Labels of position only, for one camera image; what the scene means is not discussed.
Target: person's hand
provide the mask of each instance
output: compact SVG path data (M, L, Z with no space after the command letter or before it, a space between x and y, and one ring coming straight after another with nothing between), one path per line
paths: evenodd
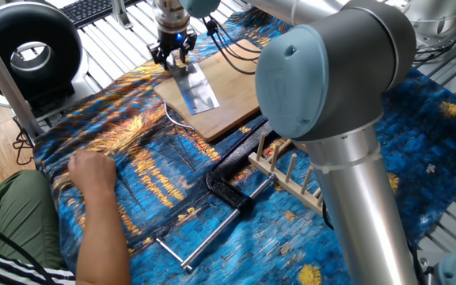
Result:
M84 199L114 193L116 188L116 162L98 152L78 150L68 162L71 181Z

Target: wooden cutting board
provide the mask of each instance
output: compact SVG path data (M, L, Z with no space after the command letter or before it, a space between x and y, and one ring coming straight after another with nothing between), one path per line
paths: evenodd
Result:
M238 43L245 48L259 50L247 40L240 40ZM231 49L244 58L258 56L258 54L244 51L236 45L232 45ZM257 65L251 61L235 59L227 53L226 55L236 67L242 70L254 71L256 69ZM200 137L210 142L258 112L260 106L257 100L254 75L245 75L234 70L220 52L205 59L199 65L214 90L220 107L191 115L179 86L173 78L156 86L154 90L169 107L184 118L188 125L195 128Z

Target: cable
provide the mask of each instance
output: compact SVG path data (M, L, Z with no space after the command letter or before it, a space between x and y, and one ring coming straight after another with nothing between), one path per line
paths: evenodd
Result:
M291 8L291 24L295 27L297 24L295 23L295 14L297 13L297 6L300 0L294 0L293 8Z
M229 34L228 32L223 28L223 26L218 22L218 20L216 20L214 17L212 16L209 16L217 25L218 27L225 33L225 35L228 37L228 39L230 39L230 41L232 43L234 43L235 45L237 45L239 48L243 49L244 51L249 51L249 52L252 52L252 53L261 53L261 51L255 51L255 50L252 50L252 49L249 49L247 47L242 47L239 43L237 43Z
M219 44L218 42L215 40L214 38L214 35L211 36L212 40L214 41L214 44L216 47L218 47L219 51L221 52L221 55L222 57L225 58L225 60L238 72L242 73L242 74L246 74L246 75L254 75L256 74L256 71L245 71L245 70L242 70L238 67L236 67L231 61L230 59L228 59L228 57L226 56L225 52L223 51L223 49L221 47L219 47Z
M427 57L426 59L415 59L414 62L415 63L425 63L429 60L432 60L432 59L437 59L438 57L440 57L441 55L444 55L445 53L447 53L449 50L451 50L451 48L456 44L456 38L454 40L453 43L451 43L450 45L448 45L447 47L441 47L440 49L437 49L437 50L433 50L433 51L417 51L416 53L417 54L426 54L426 53L431 53L431 52L437 52L437 51L440 51L439 54L435 54L435 55L430 55L429 57Z
M218 35L219 42L221 43L221 46L226 50L226 52L229 55L233 56L235 59L240 59L240 60L244 60L244 61L252 61L252 62L254 62L255 60L258 60L260 58L260 56L257 56L255 58L247 59L245 57L240 56L239 54L237 54L237 52L235 52L233 49L231 49L231 47L225 41L224 36L222 37L219 32L217 32L216 34Z
M5 242L7 245L9 245L12 249L15 249L16 252L21 254L26 260L28 260L36 272L40 273L45 280L47 281L47 285L57 285L54 280L52 280L51 276L45 271L45 269L34 259L28 252L26 252L22 247L20 247L18 244L7 238L4 234L1 234L0 232L0 240Z
M418 253L417 253L415 241L412 239L408 239L408 247L409 247L409 251L411 251L412 266L414 267L416 278L418 279L418 283L420 285L425 285L425 275L424 275L424 272L421 270L420 261L418 260Z
M329 217L327 216L328 212L326 211L326 203L324 200L323 200L323 207L321 209L321 215L323 216L323 221L325 222L325 225L327 227L329 227L331 230L334 230L333 225L330 223Z
M238 72L240 72L242 74L246 74L246 75L254 75L254 74L256 74L256 71L245 71L245 70L242 70L242 69L236 67L234 65L234 63L232 63L231 60L228 59L228 56L226 56L223 48L219 46L217 40L214 38L214 34L219 33L219 31L217 29L219 27L219 25L217 24L217 22L215 22L214 18L211 17L211 19L212 20L210 20L208 23L205 21L205 18L202 18L202 21L205 24L205 27L207 28L207 35L209 35L211 37L211 39L214 42L215 46L218 48L219 52L221 52L222 57L225 58L225 60L230 64L230 66L232 68L234 68L236 71L238 71Z
M12 143L12 147L17 150L17 164L18 165L27 165L29 164L30 162L32 162L32 160L34 159L33 157L30 157L29 160L27 162L20 162L21 160L21 152L23 149L32 149L32 146L31 144L29 143L29 141L26 139L25 137L25 130L21 127L21 125L18 123L17 121L17 118L16 117L13 117L12 118L13 121L17 124L17 126L19 127L19 129L21 130L19 132L19 134L17 135L17 137L15 138L15 142Z
M177 122L176 120L172 119L172 117L170 116L170 114L168 114L168 106L166 105L166 101L165 101L165 100L163 100L163 107L165 108L165 114L166 114L166 116L168 117L168 120L170 120L172 123L176 124L177 126L185 127L185 128L191 129L192 131L195 131L195 128L194 128L194 127L185 125L185 124L183 124L183 123L179 123L179 122Z

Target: person's arm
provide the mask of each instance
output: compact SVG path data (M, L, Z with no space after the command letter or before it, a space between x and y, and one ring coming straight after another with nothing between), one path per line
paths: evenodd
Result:
M68 170L85 200L77 285L130 284L129 254L114 193L116 163L103 154L80 150L70 159Z

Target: white cable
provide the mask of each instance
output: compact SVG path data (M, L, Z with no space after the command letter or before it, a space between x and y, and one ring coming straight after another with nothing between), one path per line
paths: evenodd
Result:
M300 0L294 0L293 8L291 8L291 24L295 27L297 23L295 23L295 14L297 13L297 6Z
M185 128L188 128L188 129L191 129L191 130L195 131L195 128L194 128L194 127L185 125L185 124L183 124L183 123L179 123L179 122L177 122L176 120L172 119L172 117L170 116L170 114L168 114L168 106L166 105L166 101L165 101L165 100L163 100L163 107L165 107L165 114L166 114L166 116L168 117L168 119L169 119L172 123L176 124L177 126L185 127Z

